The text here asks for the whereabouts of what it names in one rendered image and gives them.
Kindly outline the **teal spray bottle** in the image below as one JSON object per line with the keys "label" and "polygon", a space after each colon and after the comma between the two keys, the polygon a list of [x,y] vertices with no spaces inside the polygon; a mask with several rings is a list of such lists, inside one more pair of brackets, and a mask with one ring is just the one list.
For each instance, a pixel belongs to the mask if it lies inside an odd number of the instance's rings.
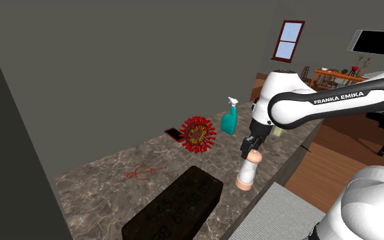
{"label": "teal spray bottle", "polygon": [[233,97],[228,97],[230,107],[229,114],[225,114],[221,121],[221,130],[229,135],[233,135],[237,125],[237,108],[236,105],[239,102]]}

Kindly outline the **white and peach pepper mill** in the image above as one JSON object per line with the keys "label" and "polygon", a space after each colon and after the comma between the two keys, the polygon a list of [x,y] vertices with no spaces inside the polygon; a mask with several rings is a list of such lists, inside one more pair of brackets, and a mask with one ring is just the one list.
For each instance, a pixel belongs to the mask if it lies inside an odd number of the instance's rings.
{"label": "white and peach pepper mill", "polygon": [[249,191],[252,188],[256,169],[258,164],[262,161],[262,158],[262,154],[255,149],[249,152],[248,156],[243,161],[235,180],[235,184],[239,189]]}

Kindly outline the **grey counter cabinet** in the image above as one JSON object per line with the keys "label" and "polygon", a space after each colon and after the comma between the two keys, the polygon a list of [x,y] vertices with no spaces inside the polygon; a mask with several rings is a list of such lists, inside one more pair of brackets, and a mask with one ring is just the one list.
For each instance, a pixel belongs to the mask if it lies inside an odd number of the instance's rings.
{"label": "grey counter cabinet", "polygon": [[246,207],[219,240],[229,239],[273,183],[285,188],[302,163],[321,125],[321,120],[311,121],[297,129],[287,130],[281,136],[271,135],[267,138],[261,147],[264,151],[263,161],[259,164],[252,189],[239,192]]}

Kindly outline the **red spiky virus ball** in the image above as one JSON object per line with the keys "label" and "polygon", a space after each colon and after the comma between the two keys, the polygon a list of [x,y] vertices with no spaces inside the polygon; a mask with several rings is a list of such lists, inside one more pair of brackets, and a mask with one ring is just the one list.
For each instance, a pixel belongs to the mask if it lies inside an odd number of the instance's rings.
{"label": "red spiky virus ball", "polygon": [[189,152],[204,153],[214,145],[216,132],[213,123],[202,116],[188,118],[181,125],[180,142]]}

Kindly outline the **dark wooden chair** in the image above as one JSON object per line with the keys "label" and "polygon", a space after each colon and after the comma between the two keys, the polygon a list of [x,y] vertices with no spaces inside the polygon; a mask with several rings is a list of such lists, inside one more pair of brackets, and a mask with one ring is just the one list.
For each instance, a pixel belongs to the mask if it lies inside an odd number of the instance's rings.
{"label": "dark wooden chair", "polygon": [[310,85],[310,83],[312,82],[312,79],[308,78],[309,69],[310,69],[309,66],[304,67],[300,76],[301,80],[305,82],[307,85]]}

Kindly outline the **black phone with red edge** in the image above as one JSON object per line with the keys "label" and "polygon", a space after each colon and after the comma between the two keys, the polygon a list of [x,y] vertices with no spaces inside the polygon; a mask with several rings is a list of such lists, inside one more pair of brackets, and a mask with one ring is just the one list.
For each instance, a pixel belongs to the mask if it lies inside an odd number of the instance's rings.
{"label": "black phone with red edge", "polygon": [[169,128],[164,131],[165,134],[169,135],[173,140],[180,143],[183,140],[183,133],[181,133],[179,130],[175,129],[174,127]]}

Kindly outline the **grey ribbed robot stand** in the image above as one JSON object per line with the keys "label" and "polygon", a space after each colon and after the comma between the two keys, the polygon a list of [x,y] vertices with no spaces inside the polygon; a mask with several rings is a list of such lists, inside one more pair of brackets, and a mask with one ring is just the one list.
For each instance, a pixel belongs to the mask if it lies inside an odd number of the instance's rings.
{"label": "grey ribbed robot stand", "polygon": [[304,240],[325,214],[273,183],[228,240]]}

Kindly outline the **red-framed window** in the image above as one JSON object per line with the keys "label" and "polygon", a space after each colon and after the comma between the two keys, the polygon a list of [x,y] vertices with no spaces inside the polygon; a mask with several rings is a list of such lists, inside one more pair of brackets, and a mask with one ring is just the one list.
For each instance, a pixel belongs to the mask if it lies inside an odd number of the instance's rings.
{"label": "red-framed window", "polygon": [[283,21],[271,60],[292,62],[305,23],[304,20]]}

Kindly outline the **orange wooden dining table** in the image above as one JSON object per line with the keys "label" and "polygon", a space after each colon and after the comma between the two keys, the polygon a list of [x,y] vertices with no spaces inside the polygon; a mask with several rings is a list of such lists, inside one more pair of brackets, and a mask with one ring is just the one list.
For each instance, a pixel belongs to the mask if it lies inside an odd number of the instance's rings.
{"label": "orange wooden dining table", "polygon": [[339,83],[336,82],[337,79],[343,80],[342,84],[344,87],[353,85],[355,83],[363,82],[366,80],[366,78],[364,78],[363,75],[369,63],[370,63],[370,58],[367,58],[364,61],[362,67],[353,66],[350,72],[348,72],[347,69],[345,69],[342,72],[339,72],[337,70],[332,70],[332,69],[315,70],[314,76],[312,78],[312,81],[309,84],[309,87],[316,91],[337,88],[339,85]]}

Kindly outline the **dark brown box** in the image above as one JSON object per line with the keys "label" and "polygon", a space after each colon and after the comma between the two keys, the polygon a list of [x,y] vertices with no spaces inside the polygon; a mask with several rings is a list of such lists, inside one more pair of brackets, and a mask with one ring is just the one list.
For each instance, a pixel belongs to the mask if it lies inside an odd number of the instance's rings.
{"label": "dark brown box", "polygon": [[223,186],[199,167],[189,167],[122,227],[123,240],[193,240]]}

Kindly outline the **wall television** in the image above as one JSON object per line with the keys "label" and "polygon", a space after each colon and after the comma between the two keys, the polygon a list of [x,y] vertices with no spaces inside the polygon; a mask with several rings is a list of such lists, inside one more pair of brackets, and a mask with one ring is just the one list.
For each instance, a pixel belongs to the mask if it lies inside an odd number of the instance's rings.
{"label": "wall television", "polygon": [[348,51],[384,55],[384,31],[357,30]]}

